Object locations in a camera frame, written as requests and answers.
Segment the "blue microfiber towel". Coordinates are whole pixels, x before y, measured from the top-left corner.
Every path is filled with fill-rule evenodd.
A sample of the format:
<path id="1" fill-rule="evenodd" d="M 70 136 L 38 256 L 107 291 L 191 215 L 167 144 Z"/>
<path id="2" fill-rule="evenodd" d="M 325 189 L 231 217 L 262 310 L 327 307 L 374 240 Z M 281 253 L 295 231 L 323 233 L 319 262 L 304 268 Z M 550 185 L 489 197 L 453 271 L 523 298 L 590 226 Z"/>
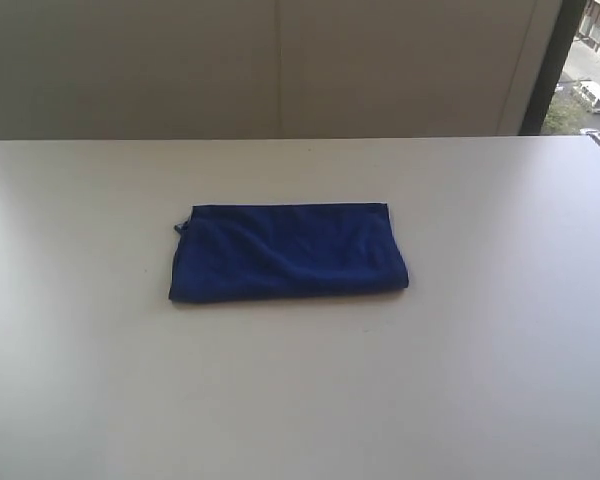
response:
<path id="1" fill-rule="evenodd" d="M 384 203 L 196 205 L 174 229 L 174 303 L 374 295 L 409 285 Z"/>

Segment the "white van outside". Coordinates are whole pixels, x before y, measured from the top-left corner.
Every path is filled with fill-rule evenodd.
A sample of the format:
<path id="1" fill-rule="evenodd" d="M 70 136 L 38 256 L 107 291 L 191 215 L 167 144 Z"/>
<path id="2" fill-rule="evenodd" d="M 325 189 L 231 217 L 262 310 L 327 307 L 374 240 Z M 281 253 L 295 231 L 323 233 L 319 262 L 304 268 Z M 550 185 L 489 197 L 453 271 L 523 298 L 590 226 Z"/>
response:
<path id="1" fill-rule="evenodd" d="M 574 87 L 576 98 L 592 114 L 600 114 L 600 85 L 594 81 L 580 81 Z"/>

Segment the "dark window frame post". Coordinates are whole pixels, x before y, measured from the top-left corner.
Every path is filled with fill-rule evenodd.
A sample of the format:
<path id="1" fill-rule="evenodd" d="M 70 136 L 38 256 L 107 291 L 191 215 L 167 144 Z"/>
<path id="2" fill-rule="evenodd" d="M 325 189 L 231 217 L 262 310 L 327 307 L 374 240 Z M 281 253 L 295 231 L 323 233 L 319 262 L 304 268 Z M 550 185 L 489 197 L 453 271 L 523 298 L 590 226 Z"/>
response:
<path id="1" fill-rule="evenodd" d="M 537 136 L 541 133 L 555 87 L 566 63 L 586 3 L 586 0 L 564 0 L 560 4 L 540 70 L 518 131 L 520 136 Z"/>

